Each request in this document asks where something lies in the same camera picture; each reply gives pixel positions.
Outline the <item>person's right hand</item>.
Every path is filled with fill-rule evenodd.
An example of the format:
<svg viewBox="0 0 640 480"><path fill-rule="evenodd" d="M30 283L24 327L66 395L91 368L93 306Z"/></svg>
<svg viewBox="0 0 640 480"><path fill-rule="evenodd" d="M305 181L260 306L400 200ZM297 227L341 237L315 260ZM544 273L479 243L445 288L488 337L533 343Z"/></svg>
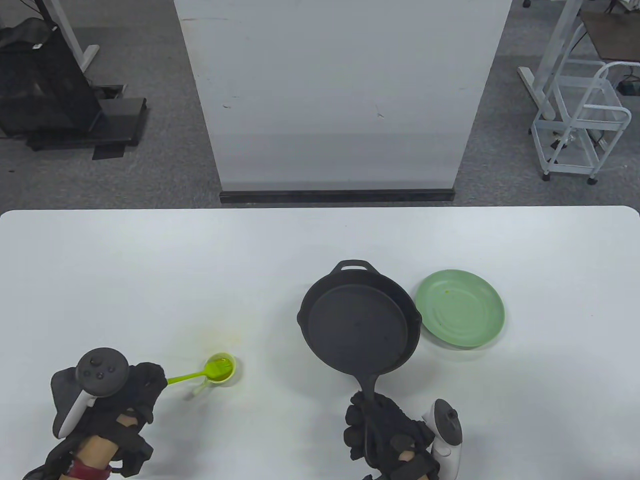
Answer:
<svg viewBox="0 0 640 480"><path fill-rule="evenodd" d="M357 391L350 398L345 422L343 442L350 459L364 459L382 473L397 469L405 451L426 451L435 439L425 422L409 418L391 398L379 393L368 400Z"/></svg>

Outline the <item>person's left hand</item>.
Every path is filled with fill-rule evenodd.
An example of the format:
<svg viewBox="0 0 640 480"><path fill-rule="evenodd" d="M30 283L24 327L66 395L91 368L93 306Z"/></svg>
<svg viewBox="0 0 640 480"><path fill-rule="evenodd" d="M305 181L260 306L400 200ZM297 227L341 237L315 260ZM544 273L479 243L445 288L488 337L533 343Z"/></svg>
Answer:
<svg viewBox="0 0 640 480"><path fill-rule="evenodd" d="M96 434L107 427L122 425L139 432L153 423L155 404L167 386L162 366L151 362L130 366L124 386L94 403L87 423L89 431Z"/></svg>

